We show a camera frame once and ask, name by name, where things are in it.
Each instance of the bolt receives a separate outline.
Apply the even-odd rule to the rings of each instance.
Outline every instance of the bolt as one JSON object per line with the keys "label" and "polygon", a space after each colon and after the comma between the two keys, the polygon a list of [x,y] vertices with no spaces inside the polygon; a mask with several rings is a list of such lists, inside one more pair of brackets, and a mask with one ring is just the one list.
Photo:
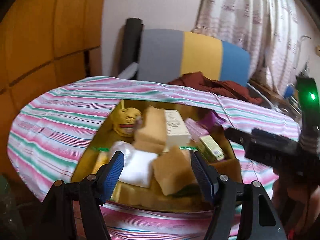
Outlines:
{"label": "bolt", "polygon": [[95,180],[96,179],[96,175],[94,175],[94,174],[90,174],[90,175],[88,175],[88,177],[87,177],[87,180],[89,180],[89,181],[93,181],[93,180]]}
{"label": "bolt", "polygon": [[255,180],[255,181],[253,182],[253,185],[254,185],[255,187],[260,187],[260,186],[261,186],[261,183]]}
{"label": "bolt", "polygon": [[227,181],[229,177],[227,175],[220,175],[219,177],[222,181]]}
{"label": "bolt", "polygon": [[54,185],[55,185],[56,187],[61,186],[61,185],[62,185],[62,180],[56,180],[56,181],[54,182]]}

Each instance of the striped tablecloth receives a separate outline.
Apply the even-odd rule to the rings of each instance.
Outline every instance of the striped tablecloth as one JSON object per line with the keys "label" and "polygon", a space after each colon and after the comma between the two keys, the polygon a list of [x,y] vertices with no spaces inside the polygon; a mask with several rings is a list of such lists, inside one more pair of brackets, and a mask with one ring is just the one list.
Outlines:
{"label": "striped tablecloth", "polygon": [[[191,88],[152,82],[90,77],[56,88],[26,105],[12,123],[8,156],[24,183],[43,200],[52,183],[71,176],[96,131],[120,99],[164,101],[214,109],[227,117],[216,97]],[[251,132],[261,128],[296,139],[300,128],[291,118],[243,101],[219,96],[233,125]],[[277,178],[272,170],[244,159],[243,148],[231,143],[241,162],[244,183],[259,180],[268,194]],[[202,239],[209,225],[209,213],[167,214],[144,212],[108,203],[102,213],[113,239]],[[237,209],[231,238],[238,231]],[[83,231],[75,203],[78,231]]]}

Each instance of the yellow plush toy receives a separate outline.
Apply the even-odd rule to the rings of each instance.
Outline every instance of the yellow plush toy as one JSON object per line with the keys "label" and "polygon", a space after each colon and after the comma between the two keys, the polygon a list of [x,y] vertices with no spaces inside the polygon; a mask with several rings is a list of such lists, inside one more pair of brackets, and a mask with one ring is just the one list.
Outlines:
{"label": "yellow plush toy", "polygon": [[113,116],[113,130],[124,137],[132,137],[141,124],[141,112],[132,107],[119,109]]}

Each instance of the human hand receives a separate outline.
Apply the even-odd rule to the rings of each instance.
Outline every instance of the human hand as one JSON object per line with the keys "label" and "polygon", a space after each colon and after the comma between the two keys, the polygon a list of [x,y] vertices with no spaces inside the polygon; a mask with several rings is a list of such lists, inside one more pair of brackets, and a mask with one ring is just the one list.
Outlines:
{"label": "human hand", "polygon": [[292,228],[296,234],[304,234],[313,225],[316,218],[320,214],[320,186],[308,185],[301,183],[281,183],[282,174],[274,170],[275,174],[279,175],[279,179],[273,184],[272,203],[276,209],[284,203],[280,201],[280,192],[286,191],[289,198],[304,204],[304,210],[300,217],[297,217],[297,223]]}

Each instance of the white curtain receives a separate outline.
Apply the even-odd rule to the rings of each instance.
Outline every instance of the white curtain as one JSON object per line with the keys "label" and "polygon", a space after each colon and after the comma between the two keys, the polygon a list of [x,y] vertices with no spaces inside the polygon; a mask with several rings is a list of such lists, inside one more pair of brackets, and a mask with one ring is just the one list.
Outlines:
{"label": "white curtain", "polygon": [[250,77],[284,94],[297,46],[294,0],[202,0],[193,32],[248,51]]}

